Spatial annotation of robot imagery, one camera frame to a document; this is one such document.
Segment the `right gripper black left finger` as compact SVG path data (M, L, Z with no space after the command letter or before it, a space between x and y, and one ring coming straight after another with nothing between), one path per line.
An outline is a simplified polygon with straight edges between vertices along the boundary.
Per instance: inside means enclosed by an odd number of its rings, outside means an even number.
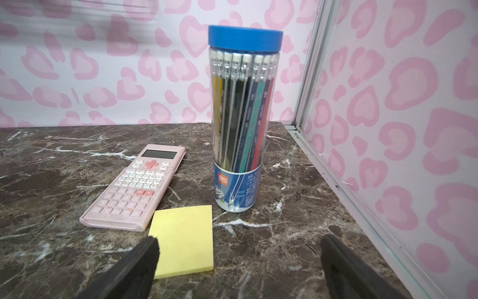
M146 237L90 284L78 299L146 299L160 257L158 240Z

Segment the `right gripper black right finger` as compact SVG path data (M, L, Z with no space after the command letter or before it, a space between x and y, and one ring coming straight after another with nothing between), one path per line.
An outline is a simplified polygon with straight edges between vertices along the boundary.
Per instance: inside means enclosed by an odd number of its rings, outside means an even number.
M332 299L404 299L332 234L321 240L321 263Z

